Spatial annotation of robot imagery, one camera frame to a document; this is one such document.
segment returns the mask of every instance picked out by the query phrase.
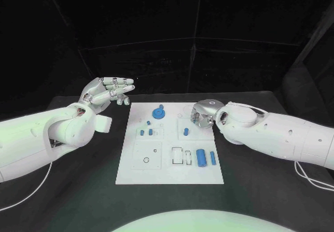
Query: black tabletop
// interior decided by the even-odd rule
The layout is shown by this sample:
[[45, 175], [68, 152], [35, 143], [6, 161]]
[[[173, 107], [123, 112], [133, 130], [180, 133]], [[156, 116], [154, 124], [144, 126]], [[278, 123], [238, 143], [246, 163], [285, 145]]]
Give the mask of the black tabletop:
[[[55, 97], [49, 110], [79, 97]], [[218, 99], [274, 113], [285, 110], [268, 91], [131, 95], [133, 102], [197, 102]], [[334, 192], [316, 188], [277, 159], [229, 143], [213, 126], [223, 185], [115, 185], [130, 106], [110, 105], [110, 133], [95, 132], [87, 146], [53, 162], [46, 182], [20, 205], [0, 212], [0, 231], [110, 232], [153, 214], [212, 209], [268, 220], [298, 232], [334, 231]], [[326, 168], [303, 163], [311, 178], [333, 183]], [[49, 165], [0, 184], [0, 207], [20, 201], [38, 187]]]

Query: white robot body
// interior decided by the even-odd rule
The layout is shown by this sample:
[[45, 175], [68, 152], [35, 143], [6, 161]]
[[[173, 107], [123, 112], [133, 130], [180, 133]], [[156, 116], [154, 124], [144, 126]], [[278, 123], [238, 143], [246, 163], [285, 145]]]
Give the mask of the white robot body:
[[[0, 122], [0, 182], [48, 165], [110, 126], [111, 118], [95, 115], [81, 103]], [[64, 144], [52, 147], [49, 139]]]
[[287, 160], [334, 169], [334, 129], [297, 117], [259, 115], [244, 106], [228, 104], [216, 113], [216, 124], [228, 141]]

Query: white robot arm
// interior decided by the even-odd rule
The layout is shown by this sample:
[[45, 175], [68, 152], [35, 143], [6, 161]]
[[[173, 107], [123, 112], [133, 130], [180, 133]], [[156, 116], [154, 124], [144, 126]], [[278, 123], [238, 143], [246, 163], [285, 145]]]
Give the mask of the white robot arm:
[[192, 122], [218, 128], [226, 140], [287, 160], [317, 164], [334, 170], [334, 129], [297, 117], [268, 113], [239, 103], [208, 99], [193, 106]]
[[118, 105], [130, 104], [124, 93], [134, 89], [133, 83], [125, 78], [95, 78], [79, 102], [0, 122], [0, 182], [26, 175], [85, 146], [95, 131], [110, 132], [111, 118], [98, 113], [113, 100]]

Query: white board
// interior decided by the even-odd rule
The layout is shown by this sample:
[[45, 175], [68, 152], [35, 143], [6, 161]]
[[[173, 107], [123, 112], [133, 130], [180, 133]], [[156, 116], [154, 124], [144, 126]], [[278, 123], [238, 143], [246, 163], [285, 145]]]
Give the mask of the white board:
[[[160, 104], [164, 106], [166, 116], [163, 119], [154, 119], [151, 113]], [[117, 185], [225, 183], [213, 131], [212, 128], [203, 129], [192, 123], [193, 105], [195, 102], [134, 102], [131, 104]], [[187, 136], [184, 136], [184, 128], [189, 128]], [[206, 167], [197, 165], [197, 149], [206, 151]], [[216, 165], [212, 164], [212, 151]]]

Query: small blue piece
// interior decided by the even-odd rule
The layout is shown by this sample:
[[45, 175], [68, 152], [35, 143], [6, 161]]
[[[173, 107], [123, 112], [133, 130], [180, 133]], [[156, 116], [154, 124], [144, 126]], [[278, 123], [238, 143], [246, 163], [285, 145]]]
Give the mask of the small blue piece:
[[206, 165], [208, 165], [208, 159], [206, 159], [206, 153], [205, 153], [203, 149], [199, 149], [196, 151], [196, 156], [197, 156], [199, 167], [206, 167]]
[[212, 161], [212, 164], [216, 165], [216, 158], [215, 158], [215, 152], [213, 151], [210, 152], [210, 161]]
[[159, 108], [151, 113], [156, 119], [161, 119], [166, 116], [164, 106], [160, 105]]
[[189, 135], [189, 133], [187, 133], [187, 132], [189, 132], [189, 128], [184, 128], [184, 133], [183, 133], [183, 135], [184, 135], [184, 136], [187, 136], [187, 135]]

